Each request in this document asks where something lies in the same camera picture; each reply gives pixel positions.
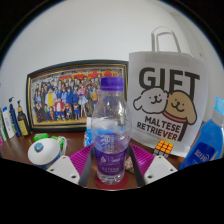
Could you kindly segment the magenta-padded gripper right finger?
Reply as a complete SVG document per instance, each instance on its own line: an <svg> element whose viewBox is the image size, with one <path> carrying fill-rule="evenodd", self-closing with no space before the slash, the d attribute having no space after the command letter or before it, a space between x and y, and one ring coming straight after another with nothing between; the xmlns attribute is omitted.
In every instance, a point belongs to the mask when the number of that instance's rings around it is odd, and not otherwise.
<svg viewBox="0 0 224 224"><path fill-rule="evenodd" d="M177 172L177 169L164 156L153 156L134 144L129 145L129 155L139 187Z"/></svg>

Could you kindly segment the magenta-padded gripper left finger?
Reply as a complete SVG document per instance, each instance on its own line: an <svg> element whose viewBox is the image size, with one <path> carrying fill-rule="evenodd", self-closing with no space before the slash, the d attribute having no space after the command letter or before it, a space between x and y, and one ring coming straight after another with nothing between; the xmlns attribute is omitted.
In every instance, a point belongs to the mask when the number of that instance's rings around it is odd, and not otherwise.
<svg viewBox="0 0 224 224"><path fill-rule="evenodd" d="M85 187L88 182L93 155L94 146L88 145L71 156L61 156L47 171Z"/></svg>

